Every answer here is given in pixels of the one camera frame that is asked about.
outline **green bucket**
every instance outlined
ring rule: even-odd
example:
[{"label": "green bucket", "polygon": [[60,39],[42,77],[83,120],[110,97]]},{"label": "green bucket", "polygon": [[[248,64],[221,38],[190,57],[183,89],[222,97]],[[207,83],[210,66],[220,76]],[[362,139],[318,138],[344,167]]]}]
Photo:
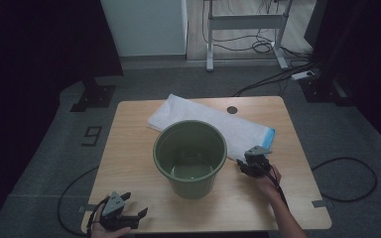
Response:
[{"label": "green bucket", "polygon": [[195,120],[166,128],[153,149],[157,169],[181,197],[197,199],[207,195],[215,175],[227,157],[227,146],[213,126]]}]

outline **human hand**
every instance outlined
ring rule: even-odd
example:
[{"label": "human hand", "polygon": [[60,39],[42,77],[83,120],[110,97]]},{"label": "human hand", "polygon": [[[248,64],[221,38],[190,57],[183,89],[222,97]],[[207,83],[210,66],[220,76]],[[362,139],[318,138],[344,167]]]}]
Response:
[{"label": "human hand", "polygon": [[116,231],[107,231],[104,229],[99,222],[103,206],[104,204],[101,204],[97,212],[95,212],[94,221],[92,222],[91,238],[117,238],[128,234],[131,231],[131,227],[124,227]]},{"label": "human hand", "polygon": [[[272,168],[270,169],[270,175],[278,182],[280,183],[281,180],[281,174],[278,171],[277,167],[274,165],[271,165]],[[277,188],[274,185],[274,183],[267,177],[263,176],[260,178],[255,179],[256,185],[259,187],[261,192],[268,197],[268,199],[274,198],[276,195],[279,195],[277,192]]]}]

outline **folded towel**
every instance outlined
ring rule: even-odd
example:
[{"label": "folded towel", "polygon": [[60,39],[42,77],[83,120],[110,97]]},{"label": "folded towel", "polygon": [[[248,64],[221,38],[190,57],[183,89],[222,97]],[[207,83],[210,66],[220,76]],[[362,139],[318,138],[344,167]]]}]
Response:
[{"label": "folded towel", "polygon": [[254,146],[269,149],[275,136],[273,128],[173,94],[148,119],[148,127],[163,131],[170,125],[184,120],[203,121],[215,127],[227,144],[227,157],[234,161],[246,161],[244,153]]}]

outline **white wall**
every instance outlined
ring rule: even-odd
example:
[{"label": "white wall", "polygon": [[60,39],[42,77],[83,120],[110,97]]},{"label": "white wall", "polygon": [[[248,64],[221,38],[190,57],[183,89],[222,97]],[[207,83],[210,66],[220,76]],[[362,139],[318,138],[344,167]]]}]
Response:
[{"label": "white wall", "polygon": [[185,55],[186,0],[101,0],[120,57]]}]

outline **black cable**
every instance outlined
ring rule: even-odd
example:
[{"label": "black cable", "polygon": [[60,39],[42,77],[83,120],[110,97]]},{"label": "black cable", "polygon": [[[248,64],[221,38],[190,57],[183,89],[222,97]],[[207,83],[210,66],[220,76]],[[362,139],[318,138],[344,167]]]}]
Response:
[{"label": "black cable", "polygon": [[257,13],[258,13],[258,14],[261,14],[262,9],[263,9],[265,6],[266,6],[266,0],[262,0],[262,1],[261,1],[261,4],[260,4],[259,7],[258,7]]},{"label": "black cable", "polygon": [[87,238],[91,238],[91,225],[93,223],[93,220],[94,220],[94,214],[95,212],[97,211],[98,207],[101,205],[101,204],[105,204],[107,203],[107,201],[109,200],[109,196],[107,196],[106,198],[104,198],[103,200],[101,200],[95,207],[94,209],[92,210],[91,214],[89,215],[89,218],[88,218],[88,223],[86,224],[86,237]]},{"label": "black cable", "polygon": [[[271,4],[272,4],[272,0],[269,1],[269,4],[268,2],[266,2],[266,0],[264,1],[264,4],[267,6],[267,9],[266,9],[266,12],[267,14],[269,14],[269,10],[270,10],[270,7],[271,7]],[[276,14],[278,13],[278,7],[279,7],[279,1],[277,1],[277,9],[276,9]],[[260,13],[260,9],[262,9],[262,3],[261,3],[261,6],[258,8],[258,12]],[[202,3],[202,37],[203,37],[203,40],[208,43],[208,41],[206,40],[206,37],[205,37],[205,32],[204,32],[204,13],[205,13],[205,4],[204,2]],[[276,29],[274,30],[275,34],[275,41],[277,41],[277,31]],[[243,37],[238,37],[238,38],[232,38],[232,39],[226,39],[226,40],[217,40],[215,38],[212,38],[212,41],[213,42],[231,42],[231,41],[237,41],[237,40],[241,40],[241,39],[245,39],[245,38],[256,38],[256,42],[254,42],[252,44],[252,47],[250,48],[245,48],[245,49],[231,49],[231,48],[228,48],[228,47],[225,47],[225,46],[222,46],[222,45],[218,45],[218,44],[212,44],[213,47],[219,47],[219,48],[223,48],[223,49],[226,49],[228,51],[231,51],[231,52],[246,52],[246,51],[254,51],[255,53],[257,54],[266,54],[268,52],[270,52],[272,50],[272,47],[271,47],[271,43],[272,41],[267,39],[267,38],[264,38],[264,37],[260,37],[261,33],[261,30],[258,30],[258,33],[256,36],[253,36],[253,35],[247,35],[247,36],[243,36]],[[260,50],[257,50],[257,48],[259,47],[264,47],[266,48],[265,51],[260,51]],[[296,52],[292,52],[290,50],[288,50],[287,48],[284,48],[283,46],[280,46],[280,48],[284,51],[284,53],[288,56],[293,56],[293,57],[296,57],[296,58],[299,58],[299,59],[310,59],[311,58],[311,55],[310,54],[305,54],[305,53],[296,53]]]},{"label": "black cable", "polygon": [[[278,80],[278,85],[280,86],[280,93],[278,94],[279,96],[283,96],[284,95],[284,92],[286,91],[286,89],[287,89],[287,85],[289,84],[289,81],[287,80],[289,78],[289,76],[287,77],[287,78],[283,78],[282,76],[281,76],[281,78]],[[281,81],[282,80],[286,80],[286,83],[284,84],[284,88],[281,86]]]},{"label": "black cable", "polygon": [[231,14],[234,15],[233,10],[231,10],[231,8],[230,8],[230,0],[227,0],[227,7],[228,7],[228,10],[230,10]]},{"label": "black cable", "polygon": [[281,188],[280,186],[280,183],[277,181],[277,175],[275,174],[275,170],[273,167],[270,167],[271,170],[274,172],[274,176],[275,177],[272,177],[271,174],[269,172],[266,172],[261,166],[259,166],[258,164],[255,164],[255,166],[260,170],[262,171],[262,173],[264,175],[266,175],[268,177],[268,179],[270,179],[270,181],[274,184],[275,186],[275,189],[277,190],[277,192],[280,194],[281,196],[281,199],[283,200],[284,204],[286,204],[287,208],[289,208],[289,204],[287,203],[287,199],[286,197],[284,196],[284,192],[283,192],[283,189]]},{"label": "black cable", "polygon": [[62,221],[62,218],[61,218],[61,204],[62,204],[62,199],[64,198],[64,195],[66,194],[66,192],[80,179],[82,179],[83,177],[85,177],[86,175],[88,175],[89,173],[97,170],[98,167],[94,167],[92,168],[91,170],[85,172],[84,174],[82,174],[81,176],[79,176],[78,178],[76,178],[73,182],[70,183],[69,186],[67,186],[63,193],[61,194],[60,198],[59,198],[59,201],[58,201],[58,210],[57,210],[57,213],[58,213],[58,222],[60,224],[60,226],[67,232],[69,232],[70,234],[73,234],[73,235],[77,235],[77,236],[83,236],[83,237],[86,237],[86,234],[84,233],[79,233],[79,232],[76,232],[76,231],[73,231],[73,230],[70,230],[68,227],[66,227],[64,225],[64,222]]},{"label": "black cable", "polygon": [[290,60],[290,66],[291,66],[291,67],[295,67],[295,66],[293,65],[293,62],[295,62],[295,61],[310,62],[308,59],[292,59],[292,60]]},{"label": "black cable", "polygon": [[[304,70],[306,70],[308,68],[311,68],[311,67],[314,67],[316,65],[317,64],[315,62],[309,62],[309,63],[303,64],[303,65],[291,68],[289,70],[280,72],[278,74],[272,75],[270,77],[264,78],[264,79],[262,79],[262,80],[260,80],[258,82],[255,82],[253,84],[250,84],[250,85],[248,85],[248,86],[238,90],[236,93],[234,93],[232,95],[232,97],[236,97],[236,96],[238,97],[238,96],[241,95],[242,92],[244,92],[246,90],[249,90],[249,89],[252,89],[252,88],[256,88],[256,87],[259,87],[259,86],[262,86],[262,85],[265,85],[265,84],[268,84],[268,83],[273,83],[273,82],[279,82],[279,81],[282,81],[282,80],[286,80],[286,79],[290,78],[290,76],[292,74],[300,72],[300,71],[304,71]],[[278,79],[278,80],[271,80],[271,79],[274,79],[274,78],[276,78],[278,76],[282,76],[282,77],[280,79]]]},{"label": "black cable", "polygon": [[316,169],[326,165],[326,164],[329,164],[329,163],[332,163],[332,162],[335,162],[335,161],[342,161],[342,160],[347,160],[347,161],[354,161],[354,162],[357,162],[361,165],[363,165],[367,170],[370,171],[370,173],[372,173],[373,175],[373,178],[374,178],[374,183],[373,183],[373,186],[372,188],[370,188],[370,190],[368,190],[366,193],[358,196],[358,197],[355,197],[355,198],[352,198],[352,199],[342,199],[342,198],[338,198],[338,197],[333,197],[333,196],[330,196],[326,193],[323,193],[321,192],[320,194],[324,197],[327,197],[331,200],[334,200],[334,201],[339,201],[339,202],[353,202],[353,201],[358,201],[358,200],[361,200],[367,196],[369,196],[377,187],[377,183],[378,183],[378,179],[377,179],[377,176],[376,176],[376,173],[367,165],[365,164],[364,162],[360,161],[360,160],[357,160],[357,159],[354,159],[354,158],[350,158],[350,157],[340,157],[340,158],[335,158],[335,159],[332,159],[332,160],[329,160],[329,161],[325,161],[315,167],[312,168],[312,172],[314,172]]}]

